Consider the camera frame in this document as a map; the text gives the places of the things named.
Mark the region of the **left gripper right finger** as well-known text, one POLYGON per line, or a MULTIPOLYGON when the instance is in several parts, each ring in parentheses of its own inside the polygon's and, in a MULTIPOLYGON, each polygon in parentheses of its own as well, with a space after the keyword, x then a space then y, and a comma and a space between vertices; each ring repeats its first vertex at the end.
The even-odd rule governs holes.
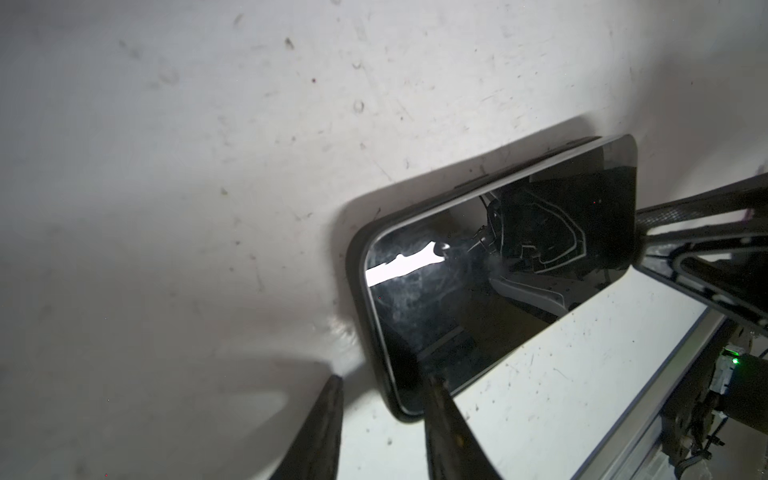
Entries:
POLYGON ((424 381, 424 427, 430 479, 500 479, 444 383, 424 381))

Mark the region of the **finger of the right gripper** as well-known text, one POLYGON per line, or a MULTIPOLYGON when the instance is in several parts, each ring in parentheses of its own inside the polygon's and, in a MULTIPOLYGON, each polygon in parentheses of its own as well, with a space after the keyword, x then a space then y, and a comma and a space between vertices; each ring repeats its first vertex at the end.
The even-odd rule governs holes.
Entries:
POLYGON ((684 199, 640 209, 636 226, 641 234, 684 221, 755 209, 767 204, 767 174, 747 178, 684 199))
POLYGON ((767 334, 767 241, 725 239, 650 244, 635 269, 767 334))

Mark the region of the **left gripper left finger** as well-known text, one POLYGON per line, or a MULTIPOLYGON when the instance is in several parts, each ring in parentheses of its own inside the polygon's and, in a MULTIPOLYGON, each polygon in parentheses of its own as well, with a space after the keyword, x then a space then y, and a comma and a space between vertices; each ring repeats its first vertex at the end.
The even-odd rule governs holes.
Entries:
POLYGON ((331 375, 271 479, 336 479, 343 414, 344 382, 331 375))

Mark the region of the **black phone case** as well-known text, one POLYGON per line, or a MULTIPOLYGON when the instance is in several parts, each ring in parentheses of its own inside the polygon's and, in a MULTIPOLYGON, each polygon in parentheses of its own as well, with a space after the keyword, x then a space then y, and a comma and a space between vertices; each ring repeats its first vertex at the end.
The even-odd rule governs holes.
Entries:
POLYGON ((481 240, 472 237, 467 241, 470 252, 463 253, 453 210, 582 156, 598 140, 580 138, 484 174, 374 219, 352 237, 346 278, 379 389, 397 420, 413 423, 423 418, 423 371, 437 371, 455 395, 498 361, 440 305, 445 296, 467 291, 462 268, 484 249, 481 240))

